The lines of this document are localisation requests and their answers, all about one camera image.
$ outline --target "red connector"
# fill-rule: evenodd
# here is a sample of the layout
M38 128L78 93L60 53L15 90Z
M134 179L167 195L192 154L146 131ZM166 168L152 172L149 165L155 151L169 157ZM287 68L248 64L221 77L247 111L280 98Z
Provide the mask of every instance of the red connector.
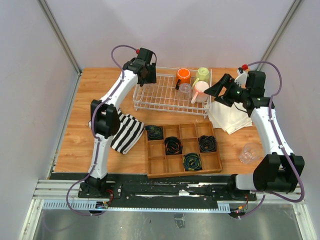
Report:
M247 70L249 67L248 67L247 64L243 64L243 65L241 66L241 68L245 71L245 70Z

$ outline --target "metal floor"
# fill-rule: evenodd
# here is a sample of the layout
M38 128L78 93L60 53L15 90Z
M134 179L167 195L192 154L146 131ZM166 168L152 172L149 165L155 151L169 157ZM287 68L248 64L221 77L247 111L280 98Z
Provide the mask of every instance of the metal floor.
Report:
M33 239L302 240L290 204L263 204L242 220L225 213L185 213L184 219L182 225L171 212L108 211L99 217L84 217L69 210L44 210Z

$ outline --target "green mug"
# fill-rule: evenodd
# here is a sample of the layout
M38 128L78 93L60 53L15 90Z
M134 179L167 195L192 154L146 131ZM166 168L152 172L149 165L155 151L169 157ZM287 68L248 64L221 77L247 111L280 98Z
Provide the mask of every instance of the green mug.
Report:
M210 86L210 71L206 67L200 67L195 74L195 81L192 85L192 88L195 87L196 83L199 81L205 81Z

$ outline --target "pink handle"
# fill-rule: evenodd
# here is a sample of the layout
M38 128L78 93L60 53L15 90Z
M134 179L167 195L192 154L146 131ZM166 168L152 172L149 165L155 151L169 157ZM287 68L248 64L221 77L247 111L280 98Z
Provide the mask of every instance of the pink handle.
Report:
M195 104L196 98L197 98L197 96L198 96L198 93L199 93L199 92L195 92L195 94L194 94L194 96L193 96L193 98L192 98L192 100L191 100L191 104Z

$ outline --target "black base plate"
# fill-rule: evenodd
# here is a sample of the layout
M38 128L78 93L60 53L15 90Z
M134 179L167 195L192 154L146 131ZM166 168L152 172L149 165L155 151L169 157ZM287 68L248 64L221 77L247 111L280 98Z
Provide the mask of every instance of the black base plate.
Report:
M79 180L86 174L53 173L50 179ZM243 195L235 197L228 190L230 176L194 175L149 179L145 174L108 174L105 181L107 189L114 192L112 207L120 208L188 208L211 209L217 207L217 201L246 201ZM96 189L81 183L79 198L109 198L108 192L100 193ZM200 195L200 197L181 196ZM249 201L255 201L255 194L248 194Z

